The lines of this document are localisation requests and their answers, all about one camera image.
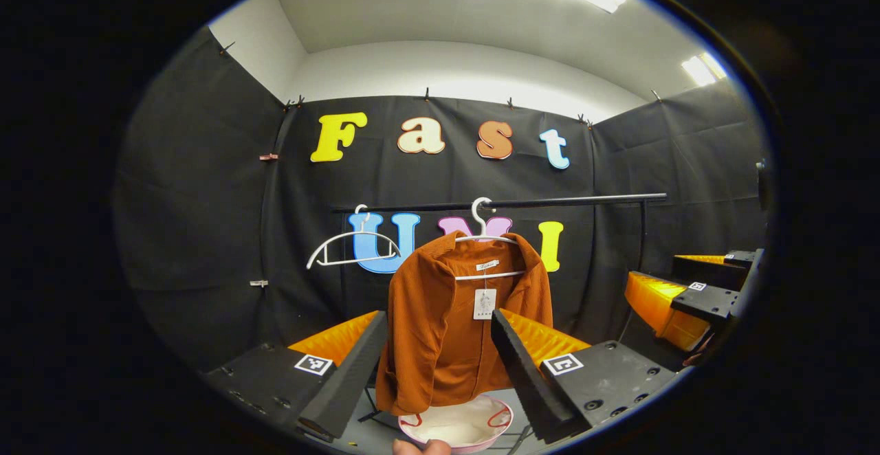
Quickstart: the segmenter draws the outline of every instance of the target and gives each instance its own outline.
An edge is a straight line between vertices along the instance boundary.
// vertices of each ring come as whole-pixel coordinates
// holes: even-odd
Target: white clothes hanger
[[[474,219],[477,220],[477,223],[480,223],[480,235],[471,235],[471,236],[459,236],[455,239],[456,242],[461,242],[462,240],[500,240],[502,242],[507,242],[508,244],[519,245],[519,242],[516,240],[512,240],[510,238],[505,238],[505,236],[490,236],[486,235],[486,221],[483,220],[479,214],[477,214],[477,206],[482,202],[491,202],[492,199],[487,197],[478,197],[473,204],[471,204],[471,215],[474,216]],[[487,278],[499,278],[501,276],[517,276],[518,274],[524,274],[525,271],[510,271],[508,273],[494,273],[494,274],[477,274],[477,276],[456,276],[455,280],[460,282],[460,280],[486,280]]]
[[[357,208],[355,208],[355,214],[359,214],[361,212],[361,208],[367,207],[365,204],[358,204]],[[324,240],[324,243],[319,245],[315,252],[311,253],[311,258],[309,258],[309,262],[305,263],[305,269],[311,269],[311,264],[314,262],[318,262],[321,266],[333,266],[337,264],[349,264],[352,262],[362,262],[368,260],[386,260],[387,258],[393,258],[400,255],[400,248],[394,241],[387,236],[382,235],[381,233],[376,232],[364,232],[364,223],[367,223],[367,220],[370,219],[370,213],[367,213],[367,217],[361,222],[361,230],[358,232],[346,232],[340,233],[337,236],[331,236],[327,240]],[[387,256],[378,256],[375,258],[359,258],[359,260],[337,260],[337,261],[327,261],[327,245],[333,240],[337,240],[339,238],[343,238],[343,236],[355,236],[355,235],[374,235],[379,236],[380,238],[384,238],[388,241],[388,255]],[[321,249],[324,249],[324,260],[315,261],[315,258],[318,257],[318,252],[321,252]]]

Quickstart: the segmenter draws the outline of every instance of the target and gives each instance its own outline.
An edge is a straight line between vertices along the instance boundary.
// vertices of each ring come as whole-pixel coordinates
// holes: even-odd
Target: blue letter
[[[367,213],[352,214],[349,216],[349,224],[354,228],[355,232],[361,230],[361,222],[367,217]],[[394,273],[397,268],[403,264],[403,260],[409,257],[415,250],[415,226],[419,224],[421,217],[412,213],[397,213],[390,218],[390,222],[397,226],[397,246],[400,248],[400,255],[386,260],[369,260],[362,261],[358,264],[367,271],[373,273]],[[370,213],[370,219],[364,223],[365,232],[376,232],[376,229],[382,224],[380,214]],[[355,235],[355,258],[377,258],[380,257],[377,244],[378,236],[375,235]],[[387,244],[386,240],[382,240],[382,253],[387,254],[384,249]]]
[[[541,141],[547,143],[547,158],[550,160],[550,164],[553,164],[553,166],[560,170],[568,168],[569,164],[571,164],[569,158],[562,157],[562,146],[565,145],[565,138],[560,137],[556,129],[547,130],[547,132],[541,133],[538,137],[541,138]]]

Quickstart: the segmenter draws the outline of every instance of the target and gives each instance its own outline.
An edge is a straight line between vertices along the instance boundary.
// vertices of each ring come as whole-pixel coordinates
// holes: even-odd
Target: orange jacket
[[[488,390],[512,387],[490,336],[491,320],[474,319],[477,289],[496,289],[496,308],[553,326],[550,283],[540,255],[524,238],[456,242],[454,232],[416,249],[388,288],[388,341],[376,379],[377,406],[394,415],[458,405]],[[493,260],[484,280],[476,265]],[[521,276],[493,273],[525,270]]]

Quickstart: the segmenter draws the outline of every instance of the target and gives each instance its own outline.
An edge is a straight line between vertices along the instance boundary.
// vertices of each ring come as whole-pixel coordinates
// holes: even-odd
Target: floor
[[[556,448],[556,445],[563,444],[564,440],[563,442],[553,443],[553,445],[547,445],[543,441],[538,440],[534,433],[531,433],[531,428],[528,426],[528,420],[525,417],[522,404],[519,402],[515,390],[495,390],[486,394],[500,399],[500,401],[510,406],[513,410],[513,423],[510,424],[507,432],[500,436],[493,446],[482,453],[491,455],[551,453]],[[332,446],[333,449],[342,452],[357,455],[386,455],[390,453],[394,439],[408,439],[403,431],[399,429],[397,417],[386,412],[380,412],[370,419],[358,421],[362,417],[367,417],[367,415],[374,412],[372,404],[372,399],[374,398],[376,398],[374,389],[368,388],[365,390],[361,398],[358,399],[355,412],[349,420],[349,426],[340,439],[336,439],[332,443],[318,439],[314,439],[314,441],[321,443],[321,445]]]

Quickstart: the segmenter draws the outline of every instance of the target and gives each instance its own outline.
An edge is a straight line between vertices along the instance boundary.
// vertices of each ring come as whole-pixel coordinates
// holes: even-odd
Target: black fabric backdrop
[[[343,98],[282,104],[207,30],[151,85],[129,125],[114,190],[123,267],[157,332],[189,364],[210,370],[262,340],[290,343],[386,308],[390,274],[356,264],[305,270],[321,242],[351,230],[331,208],[668,192],[648,208],[644,270],[664,274],[673,254],[722,254],[763,245],[755,163],[758,122],[726,82],[651,103],[593,127],[543,111],[465,99]],[[311,163],[321,116],[365,113],[343,158]],[[400,151],[400,124],[431,117],[445,149]],[[514,153],[480,157],[478,128],[509,123]],[[538,135],[556,129],[571,161],[558,170]],[[258,156],[274,152],[264,163]],[[393,213],[378,232],[397,240]],[[416,213],[415,246],[441,236],[437,221],[469,211]],[[557,329],[586,342],[617,338],[623,285],[635,269],[636,206],[510,208],[540,251],[538,224],[563,223],[550,273]],[[352,238],[331,258],[352,257]],[[268,280],[266,288],[251,280]]]

